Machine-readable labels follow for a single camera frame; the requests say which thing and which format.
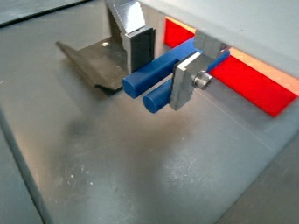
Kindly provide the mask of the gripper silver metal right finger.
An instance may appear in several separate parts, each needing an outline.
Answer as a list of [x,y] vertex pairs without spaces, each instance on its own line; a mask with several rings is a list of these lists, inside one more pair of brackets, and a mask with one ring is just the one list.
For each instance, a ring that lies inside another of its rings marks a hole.
[[195,51],[180,60],[172,72],[170,106],[178,110],[192,98],[195,88],[204,90],[212,81],[208,70],[228,55],[228,46],[200,31],[195,32]]

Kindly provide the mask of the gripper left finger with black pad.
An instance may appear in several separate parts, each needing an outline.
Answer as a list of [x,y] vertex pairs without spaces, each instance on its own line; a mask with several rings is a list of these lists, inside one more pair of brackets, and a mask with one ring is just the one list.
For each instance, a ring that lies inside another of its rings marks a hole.
[[136,0],[105,0],[120,30],[127,54],[127,70],[132,73],[155,58],[155,29],[145,24]]

